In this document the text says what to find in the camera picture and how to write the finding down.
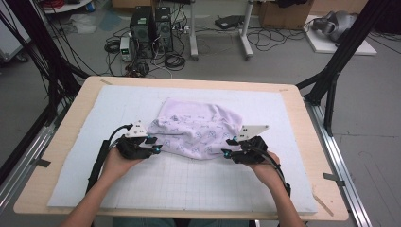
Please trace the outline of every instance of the wooden table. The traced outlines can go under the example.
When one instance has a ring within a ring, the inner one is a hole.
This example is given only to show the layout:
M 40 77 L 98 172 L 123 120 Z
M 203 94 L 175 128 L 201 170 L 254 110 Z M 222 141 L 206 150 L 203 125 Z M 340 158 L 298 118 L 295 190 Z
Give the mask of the wooden table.
M 288 117 L 296 141 L 298 142 L 298 148 L 301 152 L 308 179 L 311 183 L 313 197 L 318 206 L 318 213 L 312 216 L 301 216 L 302 220 L 348 219 L 348 212 L 336 183 L 323 178 L 323 173 L 332 173 L 332 171 L 325 158 L 322 145 L 313 128 L 304 101 L 296 86 L 287 84 L 109 77 L 90 77 L 86 79 L 77 95 L 77 98 L 68 111 L 66 117 L 63 119 L 43 156 L 43 159 L 50 161 L 51 165 L 47 168 L 41 166 L 36 167 L 26 184 L 24 191 L 14 205 L 14 211 L 16 213 L 68 214 L 71 211 L 71 208 L 47 207 L 47 203 L 59 178 L 64 160 L 74 145 L 86 116 L 91 111 L 100 89 L 107 85 L 280 93 L 286 104 Z M 233 212 L 157 211 L 137 209 L 101 209 L 99 214 L 107 216 L 168 218 L 277 219 L 276 216 L 268 216 L 263 213 L 238 214 Z

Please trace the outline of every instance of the white cloth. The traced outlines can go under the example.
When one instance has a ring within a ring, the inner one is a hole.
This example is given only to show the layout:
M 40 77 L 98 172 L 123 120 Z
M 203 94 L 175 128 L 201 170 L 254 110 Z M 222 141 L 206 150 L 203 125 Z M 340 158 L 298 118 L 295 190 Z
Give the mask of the white cloth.
M 213 159 L 238 136 L 242 117 L 219 105 L 168 98 L 148 133 L 158 138 L 162 151 L 194 159 Z

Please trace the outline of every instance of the human hand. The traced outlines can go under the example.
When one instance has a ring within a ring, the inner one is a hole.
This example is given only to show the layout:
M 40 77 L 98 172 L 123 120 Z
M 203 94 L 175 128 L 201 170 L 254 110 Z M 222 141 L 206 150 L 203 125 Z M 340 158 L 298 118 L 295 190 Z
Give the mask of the human hand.
M 135 166 L 141 161 L 142 159 L 125 159 L 121 156 L 118 148 L 114 147 L 107 155 L 100 178 L 113 183 L 124 176 L 131 167 Z
M 280 164 L 280 158 L 275 153 L 268 151 L 268 154 L 277 163 L 277 165 Z M 249 166 L 259 181 L 270 189 L 275 185 L 283 184 L 274 166 L 268 163 L 266 160 L 261 164 L 252 164 L 246 166 Z

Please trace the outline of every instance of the table leg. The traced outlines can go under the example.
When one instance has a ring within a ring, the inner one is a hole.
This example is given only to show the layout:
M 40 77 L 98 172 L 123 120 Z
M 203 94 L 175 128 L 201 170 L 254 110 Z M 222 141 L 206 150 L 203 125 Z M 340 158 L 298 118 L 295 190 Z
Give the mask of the table leg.
M 248 6 L 245 11 L 244 27 L 239 30 L 239 37 L 241 38 L 242 44 L 244 45 L 244 48 L 245 48 L 245 59 L 246 60 L 253 57 L 251 45 L 250 45 L 250 42 L 248 41 L 248 37 L 247 37 L 248 25 L 250 23 L 252 8 L 253 8 L 253 0 L 248 0 Z
M 191 46 L 191 57 L 198 60 L 197 36 L 195 35 L 195 0 L 191 0 L 191 34 L 189 35 L 189 44 Z

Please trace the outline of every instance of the forearm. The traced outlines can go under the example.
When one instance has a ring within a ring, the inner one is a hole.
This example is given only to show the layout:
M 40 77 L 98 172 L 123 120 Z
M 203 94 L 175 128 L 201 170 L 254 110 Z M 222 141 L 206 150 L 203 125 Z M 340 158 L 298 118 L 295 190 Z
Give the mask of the forearm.
M 60 226 L 91 226 L 100 204 L 112 184 L 113 182 L 110 180 L 100 178 Z
M 269 186 L 277 208 L 281 227 L 304 226 L 284 186 L 279 183 Z

